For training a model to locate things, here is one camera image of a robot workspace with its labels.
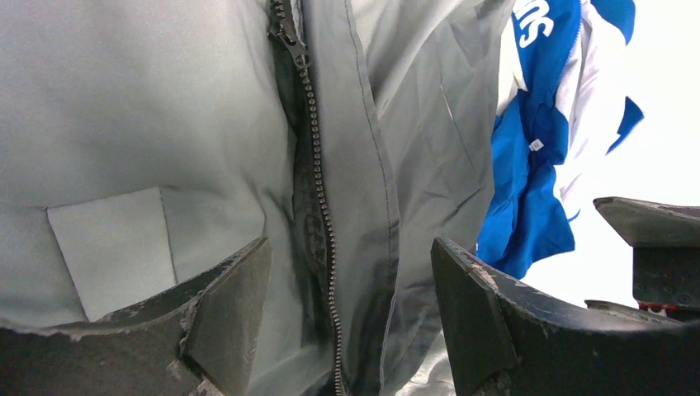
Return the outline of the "grey black zip jacket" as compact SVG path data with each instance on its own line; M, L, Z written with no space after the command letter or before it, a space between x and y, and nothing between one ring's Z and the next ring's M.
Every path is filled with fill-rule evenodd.
M1 326L47 341L258 238L250 395L451 395L436 238L471 248L510 1L4 1Z

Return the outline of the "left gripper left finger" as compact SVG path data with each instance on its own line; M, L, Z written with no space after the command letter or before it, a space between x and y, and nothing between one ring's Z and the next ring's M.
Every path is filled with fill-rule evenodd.
M272 264L259 238L96 322L1 326L4 395L245 395Z

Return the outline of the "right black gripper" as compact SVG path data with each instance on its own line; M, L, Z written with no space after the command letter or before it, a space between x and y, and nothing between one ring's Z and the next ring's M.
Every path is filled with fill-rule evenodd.
M587 299L587 308L643 323L698 321L699 208L616 196L596 198L594 207L634 248L637 306Z

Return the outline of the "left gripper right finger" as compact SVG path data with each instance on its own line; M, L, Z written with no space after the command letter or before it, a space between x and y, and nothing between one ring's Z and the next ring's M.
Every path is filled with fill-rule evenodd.
M593 300L579 307L481 262L431 248L459 395L696 395L699 325Z

